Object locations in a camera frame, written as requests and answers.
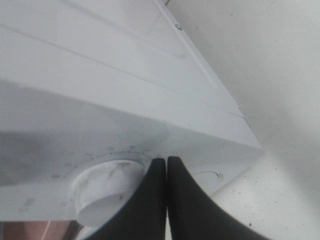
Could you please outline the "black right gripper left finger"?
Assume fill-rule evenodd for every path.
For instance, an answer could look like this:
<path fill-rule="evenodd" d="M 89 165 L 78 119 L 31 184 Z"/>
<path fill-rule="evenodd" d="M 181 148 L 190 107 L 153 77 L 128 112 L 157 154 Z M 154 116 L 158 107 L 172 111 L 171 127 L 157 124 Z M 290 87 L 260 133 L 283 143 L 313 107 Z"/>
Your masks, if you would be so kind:
<path fill-rule="evenodd" d="M 155 158 L 121 210 L 87 239 L 164 240 L 166 218 L 166 162 Z"/>

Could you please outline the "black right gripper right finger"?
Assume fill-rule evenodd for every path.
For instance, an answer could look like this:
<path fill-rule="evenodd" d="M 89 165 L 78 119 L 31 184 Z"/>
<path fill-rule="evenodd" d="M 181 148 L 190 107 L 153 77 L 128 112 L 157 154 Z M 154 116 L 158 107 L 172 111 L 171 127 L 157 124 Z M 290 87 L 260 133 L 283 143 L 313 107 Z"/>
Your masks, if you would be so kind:
<path fill-rule="evenodd" d="M 178 156 L 167 159 L 168 218 L 173 240 L 265 240 L 221 209 Z"/>

